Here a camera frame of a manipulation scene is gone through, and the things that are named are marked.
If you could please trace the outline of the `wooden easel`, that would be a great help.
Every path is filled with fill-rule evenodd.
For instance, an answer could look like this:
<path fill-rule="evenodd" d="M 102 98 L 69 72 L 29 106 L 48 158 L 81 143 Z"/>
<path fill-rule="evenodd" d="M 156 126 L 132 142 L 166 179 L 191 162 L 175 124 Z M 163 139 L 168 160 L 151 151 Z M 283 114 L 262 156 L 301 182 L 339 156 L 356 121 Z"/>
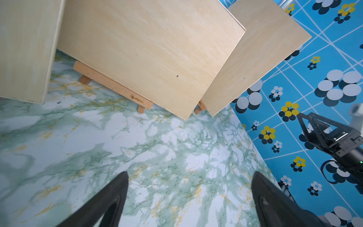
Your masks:
<path fill-rule="evenodd" d="M 81 78 L 79 82 L 88 85 L 91 81 L 95 81 L 102 86 L 110 89 L 111 91 L 127 98 L 134 103 L 139 105 L 138 112 L 143 114 L 146 109 L 150 110 L 154 103 L 145 97 L 141 96 L 140 94 L 130 90 L 129 88 L 121 85 L 120 83 L 110 79 L 109 77 L 101 74 L 100 72 L 92 69 L 91 67 L 87 66 L 86 64 L 75 61 L 73 69 L 81 74 Z"/>
<path fill-rule="evenodd" d="M 194 112 L 195 114 L 199 114 L 200 112 L 206 111 L 206 109 L 207 109 L 206 105 L 200 100 Z"/>

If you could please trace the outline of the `plywood board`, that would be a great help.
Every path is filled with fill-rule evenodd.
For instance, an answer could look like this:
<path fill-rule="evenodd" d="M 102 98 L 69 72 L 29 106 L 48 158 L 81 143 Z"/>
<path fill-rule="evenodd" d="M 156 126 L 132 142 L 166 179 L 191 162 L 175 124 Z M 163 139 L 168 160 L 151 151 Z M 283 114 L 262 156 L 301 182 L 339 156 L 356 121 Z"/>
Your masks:
<path fill-rule="evenodd" d="M 44 104 L 65 1 L 1 1 L 1 97 Z"/>
<path fill-rule="evenodd" d="M 211 116 L 311 39 L 274 1 L 236 1 L 228 10 L 246 32 L 201 98 Z"/>
<path fill-rule="evenodd" d="M 57 47 L 187 120 L 244 33 L 219 1 L 67 1 Z"/>

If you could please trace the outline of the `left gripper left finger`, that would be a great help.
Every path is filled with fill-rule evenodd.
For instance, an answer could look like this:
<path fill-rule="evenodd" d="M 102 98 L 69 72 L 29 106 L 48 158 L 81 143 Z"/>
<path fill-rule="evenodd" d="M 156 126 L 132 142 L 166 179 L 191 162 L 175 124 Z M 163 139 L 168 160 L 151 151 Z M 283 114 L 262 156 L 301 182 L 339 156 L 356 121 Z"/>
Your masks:
<path fill-rule="evenodd" d="M 92 197 L 75 213 L 61 222 L 59 227 L 118 227 L 127 198 L 129 176 L 126 171 Z"/>

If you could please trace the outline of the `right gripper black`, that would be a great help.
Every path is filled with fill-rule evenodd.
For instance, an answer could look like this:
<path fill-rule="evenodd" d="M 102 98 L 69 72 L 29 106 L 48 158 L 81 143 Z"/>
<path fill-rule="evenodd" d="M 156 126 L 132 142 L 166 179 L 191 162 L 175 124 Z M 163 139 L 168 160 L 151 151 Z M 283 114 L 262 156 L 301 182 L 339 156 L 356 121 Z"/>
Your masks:
<path fill-rule="evenodd" d="M 359 131 L 315 113 L 299 113 L 297 119 L 309 143 L 331 155 L 351 175 L 363 175 L 363 138 Z"/>

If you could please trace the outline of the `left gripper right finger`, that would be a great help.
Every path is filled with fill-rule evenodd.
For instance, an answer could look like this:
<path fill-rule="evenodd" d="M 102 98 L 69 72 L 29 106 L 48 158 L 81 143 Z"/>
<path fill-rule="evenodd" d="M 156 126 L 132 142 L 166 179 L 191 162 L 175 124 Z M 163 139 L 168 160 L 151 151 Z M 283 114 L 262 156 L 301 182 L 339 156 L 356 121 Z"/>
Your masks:
<path fill-rule="evenodd" d="M 262 227 L 322 227 L 323 221 L 303 210 L 262 173 L 255 172 L 251 191 Z"/>

